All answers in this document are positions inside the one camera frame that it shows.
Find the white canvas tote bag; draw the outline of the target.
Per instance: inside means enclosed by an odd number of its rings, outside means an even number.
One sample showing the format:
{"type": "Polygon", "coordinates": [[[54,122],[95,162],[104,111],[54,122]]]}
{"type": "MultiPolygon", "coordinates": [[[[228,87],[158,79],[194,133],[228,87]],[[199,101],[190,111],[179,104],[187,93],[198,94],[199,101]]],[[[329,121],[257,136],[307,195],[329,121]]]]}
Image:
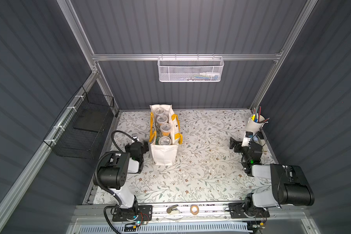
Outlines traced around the white canvas tote bag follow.
{"type": "Polygon", "coordinates": [[[158,166],[171,166],[175,163],[178,146],[183,136],[178,115],[171,105],[150,106],[150,153],[158,166]]]}

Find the orange label seed jar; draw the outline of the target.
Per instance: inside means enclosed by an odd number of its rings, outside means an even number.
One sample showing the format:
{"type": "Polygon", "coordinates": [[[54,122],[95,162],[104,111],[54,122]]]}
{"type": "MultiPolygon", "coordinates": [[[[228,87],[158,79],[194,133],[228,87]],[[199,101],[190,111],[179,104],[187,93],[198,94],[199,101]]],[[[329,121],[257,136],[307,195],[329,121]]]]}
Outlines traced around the orange label seed jar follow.
{"type": "Polygon", "coordinates": [[[157,116],[157,119],[156,119],[156,122],[159,124],[159,125],[162,125],[164,123],[168,123],[168,117],[166,115],[158,115],[157,116]]]}

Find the purple label seed jar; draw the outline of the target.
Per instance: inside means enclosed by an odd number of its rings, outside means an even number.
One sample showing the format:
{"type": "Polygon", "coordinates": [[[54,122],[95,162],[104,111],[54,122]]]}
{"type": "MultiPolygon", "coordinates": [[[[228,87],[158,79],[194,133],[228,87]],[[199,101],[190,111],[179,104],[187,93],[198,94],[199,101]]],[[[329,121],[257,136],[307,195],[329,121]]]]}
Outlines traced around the purple label seed jar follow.
{"type": "Polygon", "coordinates": [[[165,114],[165,109],[164,109],[164,108],[161,108],[161,107],[156,108],[156,109],[154,110],[154,114],[155,114],[155,116],[164,115],[164,114],[165,114]]]}

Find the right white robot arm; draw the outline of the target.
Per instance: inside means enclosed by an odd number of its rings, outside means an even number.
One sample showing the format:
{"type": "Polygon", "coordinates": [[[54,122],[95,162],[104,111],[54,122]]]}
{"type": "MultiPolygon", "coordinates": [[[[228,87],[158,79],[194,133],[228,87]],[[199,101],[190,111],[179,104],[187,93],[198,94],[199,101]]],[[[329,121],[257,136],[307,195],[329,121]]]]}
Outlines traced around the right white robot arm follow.
{"type": "Polygon", "coordinates": [[[269,208],[282,205],[312,206],[315,195],[306,176],[299,166],[262,164],[263,145],[244,138],[236,141],[230,138],[229,148],[241,154],[241,164],[249,177],[268,179],[269,189],[263,192],[251,192],[243,201],[228,204],[231,218],[268,218],[269,208]]]}

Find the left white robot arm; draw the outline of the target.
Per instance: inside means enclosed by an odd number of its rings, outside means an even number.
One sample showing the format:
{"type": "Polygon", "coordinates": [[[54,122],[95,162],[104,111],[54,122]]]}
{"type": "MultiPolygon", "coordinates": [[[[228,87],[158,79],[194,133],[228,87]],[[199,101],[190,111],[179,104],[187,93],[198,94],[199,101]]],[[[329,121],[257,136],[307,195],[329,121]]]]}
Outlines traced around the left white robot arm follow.
{"type": "Polygon", "coordinates": [[[125,146],[125,151],[105,153],[96,165],[93,183],[112,195],[117,207],[124,211],[138,212],[136,196],[129,191],[126,179],[129,174],[140,174],[144,167],[144,154],[149,151],[148,142],[135,141],[125,146]]]}

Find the front seed jar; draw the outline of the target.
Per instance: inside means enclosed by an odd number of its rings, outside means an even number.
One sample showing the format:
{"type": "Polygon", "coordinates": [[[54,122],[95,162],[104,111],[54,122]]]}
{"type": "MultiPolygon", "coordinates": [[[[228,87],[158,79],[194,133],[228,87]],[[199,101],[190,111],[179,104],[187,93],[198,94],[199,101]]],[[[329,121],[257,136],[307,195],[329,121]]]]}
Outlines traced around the front seed jar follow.
{"type": "Polygon", "coordinates": [[[172,140],[168,136],[162,136],[159,138],[158,144],[163,146],[172,145],[172,140]]]}

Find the clear lid seed jar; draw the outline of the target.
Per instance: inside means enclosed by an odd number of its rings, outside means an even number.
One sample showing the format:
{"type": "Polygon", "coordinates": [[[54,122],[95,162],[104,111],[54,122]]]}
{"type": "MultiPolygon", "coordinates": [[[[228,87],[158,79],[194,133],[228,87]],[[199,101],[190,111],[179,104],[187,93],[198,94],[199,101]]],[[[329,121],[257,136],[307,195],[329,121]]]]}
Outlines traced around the clear lid seed jar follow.
{"type": "Polygon", "coordinates": [[[162,136],[167,136],[167,137],[169,137],[170,136],[170,134],[171,134],[171,129],[172,129],[172,127],[171,127],[171,125],[170,124],[168,124],[168,123],[163,123],[161,126],[160,126],[160,131],[161,131],[161,134],[162,134],[162,136]]]}

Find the white pen cup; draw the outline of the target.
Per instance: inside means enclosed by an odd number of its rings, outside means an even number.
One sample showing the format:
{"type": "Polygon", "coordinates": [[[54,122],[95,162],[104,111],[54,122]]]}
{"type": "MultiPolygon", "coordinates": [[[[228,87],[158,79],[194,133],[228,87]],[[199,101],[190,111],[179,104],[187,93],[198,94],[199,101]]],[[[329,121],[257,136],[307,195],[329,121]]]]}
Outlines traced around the white pen cup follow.
{"type": "Polygon", "coordinates": [[[249,117],[248,122],[246,124],[246,131],[256,134],[263,127],[264,124],[269,122],[270,118],[264,118],[262,116],[261,106],[254,108],[253,111],[253,114],[249,117]]]}

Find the beige tape dispenser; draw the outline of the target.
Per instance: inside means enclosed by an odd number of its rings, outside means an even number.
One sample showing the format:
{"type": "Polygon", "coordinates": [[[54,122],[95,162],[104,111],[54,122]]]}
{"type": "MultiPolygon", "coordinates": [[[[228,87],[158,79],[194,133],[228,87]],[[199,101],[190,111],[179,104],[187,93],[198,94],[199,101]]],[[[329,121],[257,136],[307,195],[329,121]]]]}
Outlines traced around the beige tape dispenser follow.
{"type": "Polygon", "coordinates": [[[178,205],[173,205],[173,206],[168,207],[166,212],[168,215],[176,215],[176,214],[180,213],[180,211],[178,209],[178,205]]]}

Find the masking tape roll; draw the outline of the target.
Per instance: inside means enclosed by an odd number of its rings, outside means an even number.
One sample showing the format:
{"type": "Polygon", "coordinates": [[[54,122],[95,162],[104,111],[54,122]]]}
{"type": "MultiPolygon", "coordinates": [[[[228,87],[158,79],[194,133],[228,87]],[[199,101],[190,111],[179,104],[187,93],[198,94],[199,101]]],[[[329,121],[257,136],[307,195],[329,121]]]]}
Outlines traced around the masking tape roll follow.
{"type": "Polygon", "coordinates": [[[192,205],[190,207],[190,213],[192,215],[198,215],[199,214],[199,207],[197,205],[192,205]]]}

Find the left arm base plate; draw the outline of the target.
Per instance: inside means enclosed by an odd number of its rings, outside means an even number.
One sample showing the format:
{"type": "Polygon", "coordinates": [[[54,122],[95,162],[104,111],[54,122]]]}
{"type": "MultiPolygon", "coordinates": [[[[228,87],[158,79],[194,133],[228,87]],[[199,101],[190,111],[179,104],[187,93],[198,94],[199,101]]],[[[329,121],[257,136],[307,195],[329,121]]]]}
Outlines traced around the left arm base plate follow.
{"type": "Polygon", "coordinates": [[[113,222],[124,221],[151,221],[153,213],[152,205],[140,205],[134,211],[134,207],[130,209],[117,208],[113,211],[113,222]]]}

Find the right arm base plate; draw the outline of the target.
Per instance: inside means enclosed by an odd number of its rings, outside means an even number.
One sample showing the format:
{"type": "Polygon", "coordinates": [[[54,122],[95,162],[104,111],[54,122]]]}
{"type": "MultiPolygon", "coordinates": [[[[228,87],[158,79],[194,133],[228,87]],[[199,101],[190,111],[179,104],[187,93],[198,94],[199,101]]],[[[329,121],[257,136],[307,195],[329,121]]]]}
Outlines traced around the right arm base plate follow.
{"type": "Polygon", "coordinates": [[[227,210],[231,218],[268,218],[270,213],[264,208],[254,207],[253,205],[245,205],[243,202],[229,203],[227,210]]]}

